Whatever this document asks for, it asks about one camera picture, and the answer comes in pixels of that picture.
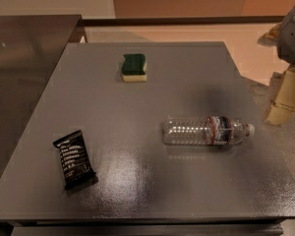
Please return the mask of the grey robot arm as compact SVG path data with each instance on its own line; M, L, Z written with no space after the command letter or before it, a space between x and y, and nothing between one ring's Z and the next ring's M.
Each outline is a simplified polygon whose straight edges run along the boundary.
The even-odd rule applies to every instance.
M295 6L280 24L258 39L258 44L275 46L278 58L289 64L265 118L271 125L284 125L295 112Z

